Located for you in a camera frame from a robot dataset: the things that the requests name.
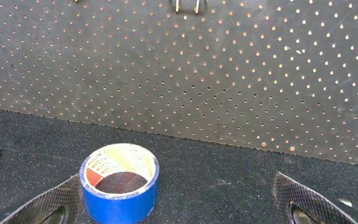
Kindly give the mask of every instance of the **pegboard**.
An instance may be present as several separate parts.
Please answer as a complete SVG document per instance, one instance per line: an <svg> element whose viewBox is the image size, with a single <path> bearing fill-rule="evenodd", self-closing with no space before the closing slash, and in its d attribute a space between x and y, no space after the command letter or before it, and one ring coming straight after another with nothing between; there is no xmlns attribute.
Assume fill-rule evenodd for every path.
<svg viewBox="0 0 358 224"><path fill-rule="evenodd" d="M0 0L0 109L358 164L358 0L196 3Z"/></svg>

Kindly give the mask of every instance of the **speckled black surface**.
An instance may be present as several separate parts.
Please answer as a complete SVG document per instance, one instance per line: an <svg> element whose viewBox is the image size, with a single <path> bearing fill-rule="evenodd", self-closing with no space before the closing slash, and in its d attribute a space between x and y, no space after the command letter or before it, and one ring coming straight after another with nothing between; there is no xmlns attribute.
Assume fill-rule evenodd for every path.
<svg viewBox="0 0 358 224"><path fill-rule="evenodd" d="M276 171L358 209L358 166L0 110L0 210L118 142L146 147L160 163L158 204L145 223L276 223ZM78 223L93 222L83 211Z"/></svg>

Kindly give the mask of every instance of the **roll of tape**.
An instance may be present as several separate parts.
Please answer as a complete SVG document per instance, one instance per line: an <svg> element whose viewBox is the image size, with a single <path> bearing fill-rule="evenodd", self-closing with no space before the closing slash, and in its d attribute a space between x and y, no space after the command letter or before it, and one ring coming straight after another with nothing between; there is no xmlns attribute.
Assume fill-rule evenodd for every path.
<svg viewBox="0 0 358 224"><path fill-rule="evenodd" d="M100 223L143 220L157 201L159 170L155 156L134 144L112 144L94 151L80 169L86 209Z"/></svg>

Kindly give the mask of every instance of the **blue tape roll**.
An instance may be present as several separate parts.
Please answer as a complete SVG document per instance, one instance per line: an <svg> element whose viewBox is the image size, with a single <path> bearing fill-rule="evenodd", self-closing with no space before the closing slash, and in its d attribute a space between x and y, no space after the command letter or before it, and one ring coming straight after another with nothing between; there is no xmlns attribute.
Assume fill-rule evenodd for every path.
<svg viewBox="0 0 358 224"><path fill-rule="evenodd" d="M159 170L158 160L143 147L113 144L98 149L85 159L80 169L86 209L99 223L143 220L157 202ZM108 194L95 188L103 172L110 175L122 171L135 172L145 177L147 183L126 194Z"/></svg>

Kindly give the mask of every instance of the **black mat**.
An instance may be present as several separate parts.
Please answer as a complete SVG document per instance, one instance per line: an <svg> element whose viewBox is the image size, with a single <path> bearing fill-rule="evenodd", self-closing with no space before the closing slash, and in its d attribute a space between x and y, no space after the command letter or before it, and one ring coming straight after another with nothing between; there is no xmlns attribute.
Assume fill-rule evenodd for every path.
<svg viewBox="0 0 358 224"><path fill-rule="evenodd" d="M146 147L160 163L158 204L145 223L276 223L276 171L358 209L358 166L0 110L0 210L118 142ZM78 223L92 221L83 211Z"/></svg>

